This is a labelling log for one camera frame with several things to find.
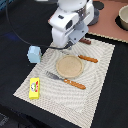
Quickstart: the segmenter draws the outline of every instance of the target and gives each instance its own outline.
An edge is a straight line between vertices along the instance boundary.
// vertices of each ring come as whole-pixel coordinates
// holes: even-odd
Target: butter knife
[[[94,59],[94,58],[91,58],[91,57],[87,57],[87,56],[83,56],[83,55],[77,55],[77,54],[73,54],[73,53],[68,53],[66,51],[60,51],[60,52],[62,52],[64,54],[67,54],[67,55],[75,55],[75,56],[78,56],[80,59],[91,61],[91,62],[94,62],[94,63],[98,62],[97,59]]]

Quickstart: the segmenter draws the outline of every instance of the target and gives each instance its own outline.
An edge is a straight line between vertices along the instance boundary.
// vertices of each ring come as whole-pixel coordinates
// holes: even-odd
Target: beige placemat
[[[64,56],[58,50],[48,49],[30,72],[14,96],[47,110],[82,128],[89,128],[93,120],[101,89],[105,80],[108,66],[114,50],[114,45],[91,40],[91,45],[77,43],[71,53],[82,54],[98,59],[98,63],[82,60],[84,72],[75,79],[71,79],[86,86],[85,90],[78,89],[59,80],[53,80],[45,75],[46,70],[59,76],[55,69],[56,61]],[[40,78],[40,98],[30,100],[30,78]]]

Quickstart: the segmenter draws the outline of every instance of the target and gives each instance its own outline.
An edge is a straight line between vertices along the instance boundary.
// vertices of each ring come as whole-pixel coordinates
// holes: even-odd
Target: round plate
[[[62,77],[74,78],[83,72],[84,64],[80,58],[66,55],[57,61],[56,69]]]

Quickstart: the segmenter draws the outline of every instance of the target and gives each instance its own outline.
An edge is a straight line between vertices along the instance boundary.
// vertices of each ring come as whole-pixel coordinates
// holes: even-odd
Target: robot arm
[[[92,0],[89,0],[86,5],[86,17],[84,19],[84,23],[88,25],[94,18],[94,7],[92,4]]]
[[[92,0],[36,0],[58,3],[58,9],[49,19],[53,43],[64,47],[68,42],[77,43],[87,32],[87,25],[93,20]]]

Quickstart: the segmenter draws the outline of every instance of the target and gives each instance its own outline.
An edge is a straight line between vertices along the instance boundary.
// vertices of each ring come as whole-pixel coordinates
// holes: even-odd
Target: yellow box
[[[29,98],[38,99],[40,94],[40,79],[31,78],[30,79],[30,89],[29,89]]]

